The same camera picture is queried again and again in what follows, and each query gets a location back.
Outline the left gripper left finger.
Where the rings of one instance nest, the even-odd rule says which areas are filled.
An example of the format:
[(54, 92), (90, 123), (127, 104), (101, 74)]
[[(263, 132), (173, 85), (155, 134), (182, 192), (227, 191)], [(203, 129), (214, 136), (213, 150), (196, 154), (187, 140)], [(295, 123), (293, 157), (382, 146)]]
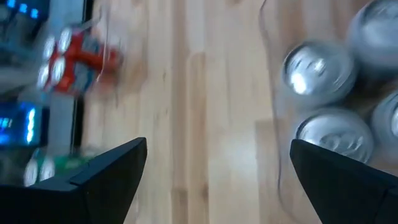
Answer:
[(146, 159), (140, 137), (30, 187), (0, 185), (0, 224), (123, 224)]

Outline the clear plastic bin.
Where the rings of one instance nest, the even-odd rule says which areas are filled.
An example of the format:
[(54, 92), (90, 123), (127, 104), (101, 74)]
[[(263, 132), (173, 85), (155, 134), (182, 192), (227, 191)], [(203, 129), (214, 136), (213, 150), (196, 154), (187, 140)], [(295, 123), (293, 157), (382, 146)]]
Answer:
[[(119, 49), (123, 56), (121, 64), (119, 66), (117, 66), (115, 70), (106, 70), (105, 68), (98, 70), (98, 69), (95, 69), (95, 68), (87, 65), (90, 68), (96, 70), (98, 72), (98, 76), (97, 76), (97, 79), (94, 82), (94, 84), (91, 86), (91, 88), (88, 91), (86, 91), (83, 95), (87, 95), (90, 93), (98, 94), (98, 93), (103, 93), (106, 91), (112, 91), (118, 85), (118, 72), (123, 63), (124, 55), (122, 52), (122, 46), (121, 46), (120, 41), (113, 42), (111, 40), (111, 32), (109, 29), (109, 25), (110, 25), (110, 10), (101, 8), (99, 10), (99, 15), (93, 19), (90, 19), (88, 22), (84, 22), (82, 24), (70, 24), (70, 25), (65, 26), (65, 27), (78, 28), (80, 30), (85, 30), (85, 31), (90, 32), (93, 37), (96, 37), (101, 42), (105, 42), (106, 44), (109, 44), (110, 46), (116, 47), (117, 49)], [(50, 59), (44, 60), (42, 57), (42, 64), (40, 65), (40, 67), (38, 69), (37, 79), (35, 82), (35, 87), (38, 90), (61, 93), (61, 92), (55, 91), (53, 89), (53, 86), (50, 83), (50, 72), (51, 72), (52, 65), (53, 65), (55, 59), (59, 58), (59, 57), (65, 57), (63, 55), (60, 55), (57, 52), (57, 44), (58, 44), (59, 38), (60, 38), (60, 35), (58, 37), (55, 36), (56, 46), (55, 46), (55, 49), (54, 49), (53, 54), (50, 57)], [(70, 59), (70, 58), (66, 58), (66, 59), (71, 60), (73, 62), (77, 62), (74, 59)]]
[[(356, 113), (369, 126), (374, 150), (367, 166), (398, 177), (398, 162), (387, 160), (377, 146), (371, 118), (375, 107), (398, 91), (398, 78), (374, 79), (363, 75), (349, 48), (347, 34), (352, 18), (372, 0), (264, 0), (259, 27), (268, 54), (269, 79), (278, 150), (277, 196), (294, 224), (322, 224), (305, 193), (290, 160), (290, 145), (297, 123), (307, 113), (321, 108), (341, 108)], [(358, 66), (353, 89), (340, 101), (320, 107), (296, 105), (285, 94), (280, 68), (285, 56), (306, 40), (335, 42), (348, 49)]]
[[(44, 149), (36, 149), (34, 151), (33, 155), (31, 156), (31, 158), (29, 159), (29, 161), (31, 159), (35, 159), (37, 161), (39, 169), (40, 169), (40, 163), (42, 162), (42, 160), (43, 160), (43, 158), (45, 156), (52, 156), (52, 157), (55, 157), (55, 156), (84, 156), (84, 157), (91, 157), (91, 159), (92, 159), (92, 158), (96, 157), (99, 154), (101, 154), (101, 151), (98, 148), (95, 148), (95, 147), (78, 148), (74, 152), (70, 152), (68, 154), (63, 154), (63, 155), (51, 153), (51, 152), (45, 151)], [(39, 172), (38, 172), (38, 177), (37, 177), (37, 182), (36, 183), (38, 183), (38, 182), (41, 182), (39, 180)], [(24, 173), (23, 173), (23, 176), (22, 176), (22, 183), (24, 185)]]

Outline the blue Spindrift lemon can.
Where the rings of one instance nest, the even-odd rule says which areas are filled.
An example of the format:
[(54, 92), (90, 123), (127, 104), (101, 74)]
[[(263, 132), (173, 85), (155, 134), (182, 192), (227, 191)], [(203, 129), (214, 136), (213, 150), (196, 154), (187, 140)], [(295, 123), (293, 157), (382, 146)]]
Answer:
[(347, 43), (363, 75), (398, 78), (398, 0), (372, 0), (352, 18)]
[(293, 48), (280, 68), (285, 94), (296, 105), (320, 107), (342, 100), (353, 89), (358, 66), (343, 45), (306, 40)]
[(374, 150), (369, 126), (356, 113), (341, 108), (307, 113), (297, 123), (293, 137), (365, 164)]

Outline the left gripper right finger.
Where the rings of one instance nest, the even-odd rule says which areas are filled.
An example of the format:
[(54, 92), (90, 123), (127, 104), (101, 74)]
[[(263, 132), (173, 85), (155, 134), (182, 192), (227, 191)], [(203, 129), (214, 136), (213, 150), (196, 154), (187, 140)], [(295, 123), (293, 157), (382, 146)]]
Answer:
[(322, 224), (398, 224), (398, 177), (299, 139), (290, 160)]

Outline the orange Spindrift can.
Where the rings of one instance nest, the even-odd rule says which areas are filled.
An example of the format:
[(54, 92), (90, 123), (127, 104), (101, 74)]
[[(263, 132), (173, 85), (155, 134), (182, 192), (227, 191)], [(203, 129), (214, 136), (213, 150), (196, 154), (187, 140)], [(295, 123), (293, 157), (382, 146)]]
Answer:
[(398, 91), (375, 107), (371, 127), (382, 155), (389, 161), (398, 162)]

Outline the dark device with blue lights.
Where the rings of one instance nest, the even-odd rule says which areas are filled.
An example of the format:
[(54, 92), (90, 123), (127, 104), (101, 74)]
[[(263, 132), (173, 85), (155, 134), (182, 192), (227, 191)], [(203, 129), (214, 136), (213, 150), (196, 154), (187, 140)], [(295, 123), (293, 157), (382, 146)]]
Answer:
[(33, 20), (46, 21), (49, 18), (50, 0), (0, 0), (0, 5)]
[(21, 101), (0, 102), (0, 146), (38, 146), (43, 107)]

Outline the red Fanta strawberry can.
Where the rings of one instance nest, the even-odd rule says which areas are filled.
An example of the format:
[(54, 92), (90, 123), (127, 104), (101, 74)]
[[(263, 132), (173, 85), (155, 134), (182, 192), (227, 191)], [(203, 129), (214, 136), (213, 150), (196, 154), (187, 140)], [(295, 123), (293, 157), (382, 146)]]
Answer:
[(86, 64), (59, 57), (52, 65), (50, 83), (55, 91), (83, 95), (94, 84), (97, 76), (98, 72)]
[(54, 35), (48, 36), (44, 42), (44, 48), (42, 54), (44, 60), (50, 59), (55, 49), (55, 46), (56, 46), (55, 36)]
[(119, 49), (101, 42), (90, 32), (65, 27), (58, 40), (57, 52), (66, 58), (83, 62), (95, 69), (115, 70), (123, 56)]

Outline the black aluminium table frame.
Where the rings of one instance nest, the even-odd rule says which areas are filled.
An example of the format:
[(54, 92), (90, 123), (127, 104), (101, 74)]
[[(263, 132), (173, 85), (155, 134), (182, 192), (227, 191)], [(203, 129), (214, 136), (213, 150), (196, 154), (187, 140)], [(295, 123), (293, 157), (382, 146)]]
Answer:
[[(95, 0), (83, 0), (82, 18), (78, 24), (88, 22), (93, 15)], [(71, 151), (81, 146), (83, 134), (83, 117), (85, 112), (84, 97), (75, 98), (73, 109), (73, 122), (71, 130)]]

